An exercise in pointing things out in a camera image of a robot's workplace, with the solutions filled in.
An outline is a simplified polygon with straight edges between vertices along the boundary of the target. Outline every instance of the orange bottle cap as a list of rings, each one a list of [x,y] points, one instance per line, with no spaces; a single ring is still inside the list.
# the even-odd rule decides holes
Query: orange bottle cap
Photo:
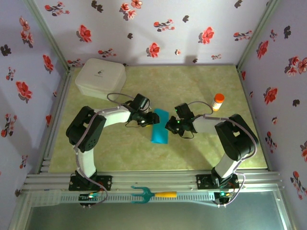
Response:
[[[218,93],[218,94],[215,95],[214,100],[217,103],[222,103],[225,100],[225,97],[221,93]]]

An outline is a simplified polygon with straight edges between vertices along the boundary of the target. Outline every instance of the container lid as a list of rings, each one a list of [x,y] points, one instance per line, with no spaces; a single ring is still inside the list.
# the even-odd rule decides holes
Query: container lid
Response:
[[[225,100],[225,97],[224,95],[222,95],[221,93],[217,93],[214,97],[214,100],[217,102],[217,103],[222,103],[224,100]]]
[[[123,77],[125,67],[120,63],[96,58],[88,59],[75,83],[92,90],[112,92]]]

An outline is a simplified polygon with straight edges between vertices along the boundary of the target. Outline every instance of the black bracket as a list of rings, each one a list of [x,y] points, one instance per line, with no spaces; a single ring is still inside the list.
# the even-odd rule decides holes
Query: black bracket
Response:
[[[103,185],[107,191],[111,190],[112,176],[95,175],[94,178],[91,177],[91,179]],[[77,172],[76,175],[71,176],[71,181],[69,182],[68,188],[69,191],[99,191],[100,189],[101,188],[99,186],[87,181],[83,177],[81,178]]]
[[[232,189],[232,188],[239,188],[240,184],[238,181],[238,176],[233,174],[232,177],[227,181],[224,186],[220,186],[218,188],[222,189]],[[204,189],[216,189],[217,187],[212,182],[211,174],[198,174],[196,175],[196,184],[198,190]]]

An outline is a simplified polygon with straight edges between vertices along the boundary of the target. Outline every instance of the yellow handle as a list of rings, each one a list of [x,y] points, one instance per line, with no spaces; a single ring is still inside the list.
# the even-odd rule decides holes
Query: yellow handle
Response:
[[[162,193],[155,193],[155,197],[166,197],[166,198],[176,198],[177,192],[162,192]]]

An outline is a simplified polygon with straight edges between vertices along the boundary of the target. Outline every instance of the green table surface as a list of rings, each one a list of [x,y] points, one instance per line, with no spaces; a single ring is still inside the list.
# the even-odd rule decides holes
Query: green table surface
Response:
[[[60,119],[59,132],[53,149],[50,173],[70,173],[76,169],[72,145],[66,129],[79,110],[87,105],[94,109],[116,107],[116,104],[82,95],[74,80],[75,70]],[[213,116],[229,117],[240,114],[256,133],[248,104],[235,66],[141,66],[126,67],[127,80],[122,93],[137,93],[151,100],[152,109],[160,108],[176,115],[174,107],[180,103],[204,101],[211,104],[216,93],[225,95],[220,110]],[[120,96],[123,103],[128,99]],[[203,114],[210,111],[206,105],[190,105],[191,111]],[[169,132],[168,144],[151,142],[152,127],[126,128],[123,123],[106,127],[94,149],[94,161],[102,171],[142,170],[210,170],[224,154],[217,135],[197,133],[193,139],[182,139]],[[261,150],[255,157],[243,162],[240,168],[266,168]]]

